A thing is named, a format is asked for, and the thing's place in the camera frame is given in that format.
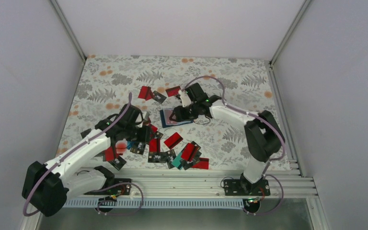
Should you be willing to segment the blue card holder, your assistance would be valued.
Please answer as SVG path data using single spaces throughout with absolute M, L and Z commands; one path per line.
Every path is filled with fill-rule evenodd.
M 183 120 L 183 121 L 178 122 L 176 116 L 173 114 L 172 108 L 161 109 L 159 113 L 161 117 L 161 126 L 163 128 L 181 126 L 181 125 L 193 123 L 192 120 L 185 120 L 185 121 Z

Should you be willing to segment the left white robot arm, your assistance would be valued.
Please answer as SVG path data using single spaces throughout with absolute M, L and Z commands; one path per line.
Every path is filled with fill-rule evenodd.
M 119 141 L 148 142 L 151 128 L 143 125 L 144 120 L 139 108 L 125 104 L 120 113 L 99 121 L 83 140 L 65 153 L 45 163 L 33 162 L 27 169 L 21 193 L 26 200 L 24 216 L 32 216 L 27 212 L 28 205 L 50 217 L 68 200 L 86 193 L 102 193 L 116 198 L 126 192 L 131 184 L 117 183 L 114 174 L 102 165 L 84 173 L 79 170 L 107 149 L 116 155 Z

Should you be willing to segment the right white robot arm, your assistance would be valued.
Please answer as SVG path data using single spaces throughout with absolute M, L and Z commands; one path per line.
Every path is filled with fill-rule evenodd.
M 173 109 L 171 120 L 190 121 L 203 115 L 209 119 L 223 120 L 244 131 L 251 159 L 241 174 L 240 188 L 246 195 L 254 194 L 270 157 L 285 142 L 273 114 L 267 110 L 249 112 L 227 103 L 223 96 L 208 96 L 198 83 L 184 90 L 179 89 L 177 96 L 182 104 Z

